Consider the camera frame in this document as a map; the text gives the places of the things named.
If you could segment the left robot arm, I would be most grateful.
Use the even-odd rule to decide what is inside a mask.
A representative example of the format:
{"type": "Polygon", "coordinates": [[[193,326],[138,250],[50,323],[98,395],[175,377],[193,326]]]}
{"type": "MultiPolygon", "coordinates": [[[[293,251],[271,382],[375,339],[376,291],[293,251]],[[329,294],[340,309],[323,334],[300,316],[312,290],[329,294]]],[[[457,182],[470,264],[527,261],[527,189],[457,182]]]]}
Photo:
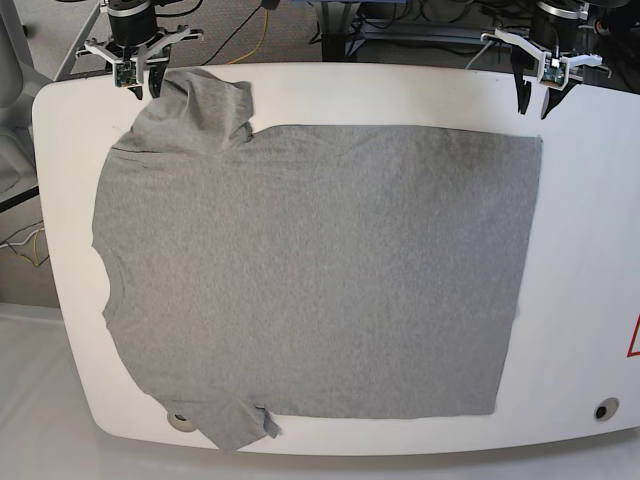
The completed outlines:
{"type": "Polygon", "coordinates": [[[589,8],[586,1],[537,1],[526,34],[513,27],[497,27],[481,34],[481,41],[488,47],[510,48],[519,114],[527,112],[533,90],[533,83],[525,78],[527,72],[532,72],[535,82],[546,88],[542,119],[573,88],[584,83],[586,70],[611,73],[600,55],[577,51],[578,32],[588,25],[589,8]]]}

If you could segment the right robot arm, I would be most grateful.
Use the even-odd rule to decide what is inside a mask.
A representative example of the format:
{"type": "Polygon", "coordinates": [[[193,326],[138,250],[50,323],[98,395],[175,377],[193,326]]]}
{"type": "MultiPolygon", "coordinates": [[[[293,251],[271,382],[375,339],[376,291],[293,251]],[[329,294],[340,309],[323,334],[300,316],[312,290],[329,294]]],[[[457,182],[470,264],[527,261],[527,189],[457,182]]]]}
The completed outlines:
{"type": "Polygon", "coordinates": [[[153,98],[160,96],[172,46],[191,40],[201,40],[203,32],[187,25],[168,30],[158,24],[156,9],[166,1],[101,1],[96,7],[109,21],[111,34],[100,41],[83,35],[75,55],[97,56],[105,63],[117,88],[131,91],[143,98],[148,88],[153,98]]]}

